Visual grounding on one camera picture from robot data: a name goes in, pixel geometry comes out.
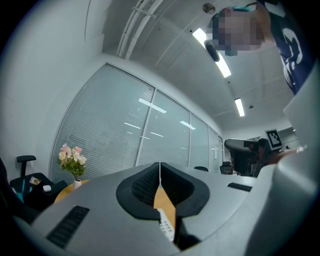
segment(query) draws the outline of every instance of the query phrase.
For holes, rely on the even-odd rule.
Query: white vase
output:
[[[73,185],[72,185],[72,188],[73,190],[76,190],[77,188],[79,188],[80,186],[82,185],[81,181],[77,181],[77,180],[74,180],[73,182]]]

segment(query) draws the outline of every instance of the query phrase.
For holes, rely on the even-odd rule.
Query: glass wall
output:
[[[219,146],[215,138],[218,135],[189,110],[106,65],[80,91],[63,119],[53,146],[50,178],[54,183],[73,182],[58,163],[64,143],[81,147],[87,158],[82,180],[152,162],[216,172],[219,164],[210,152],[212,145]]]

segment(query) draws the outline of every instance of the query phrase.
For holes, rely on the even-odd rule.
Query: person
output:
[[[255,9],[250,5],[230,6],[216,13],[209,24],[212,42],[227,56],[257,50],[267,42],[275,44],[285,79],[295,95],[313,69],[316,55],[279,0],[258,0]]]

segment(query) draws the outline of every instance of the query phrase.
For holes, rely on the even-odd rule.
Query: dark blue shirt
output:
[[[279,49],[284,75],[293,94],[296,94],[316,61],[311,48],[294,17],[278,1],[257,0],[270,14],[270,28]]]

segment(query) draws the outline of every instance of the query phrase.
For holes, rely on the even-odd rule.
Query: wooden table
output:
[[[81,183],[84,184],[90,181],[89,179],[82,180]],[[65,187],[56,197],[54,203],[60,201],[61,199],[65,198],[68,194],[73,191],[73,184]],[[163,209],[165,215],[171,222],[173,228],[176,228],[176,208],[171,203],[169,197],[167,196],[165,190],[163,188],[158,188],[154,197],[154,205],[153,208],[155,209]]]

